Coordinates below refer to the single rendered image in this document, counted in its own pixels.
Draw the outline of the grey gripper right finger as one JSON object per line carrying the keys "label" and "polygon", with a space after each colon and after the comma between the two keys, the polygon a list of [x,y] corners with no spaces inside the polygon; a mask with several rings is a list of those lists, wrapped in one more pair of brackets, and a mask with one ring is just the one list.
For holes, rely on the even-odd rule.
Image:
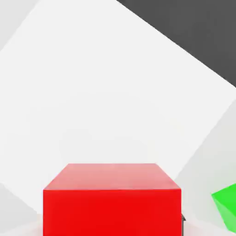
{"label": "grey gripper right finger", "polygon": [[184,214],[182,236],[215,236],[214,228],[194,216]]}

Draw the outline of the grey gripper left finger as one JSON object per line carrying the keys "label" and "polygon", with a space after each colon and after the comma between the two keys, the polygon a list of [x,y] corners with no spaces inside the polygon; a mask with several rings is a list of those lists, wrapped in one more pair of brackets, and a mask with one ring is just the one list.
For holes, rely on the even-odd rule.
{"label": "grey gripper left finger", "polygon": [[12,236],[42,236],[42,215],[38,214],[35,221],[20,226]]}

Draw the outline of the small red cube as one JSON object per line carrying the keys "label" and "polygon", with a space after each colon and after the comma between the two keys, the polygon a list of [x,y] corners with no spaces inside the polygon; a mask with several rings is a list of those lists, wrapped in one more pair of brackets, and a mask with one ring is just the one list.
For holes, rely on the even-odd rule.
{"label": "small red cube", "polygon": [[182,236],[181,195],[156,164],[68,164],[43,190],[43,236]]}

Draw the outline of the small green cube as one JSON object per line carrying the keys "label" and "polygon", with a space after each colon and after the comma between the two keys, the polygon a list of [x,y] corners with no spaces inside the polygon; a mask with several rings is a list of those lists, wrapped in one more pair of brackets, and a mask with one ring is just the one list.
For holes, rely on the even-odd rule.
{"label": "small green cube", "polygon": [[226,228],[236,233],[236,183],[212,194]]}

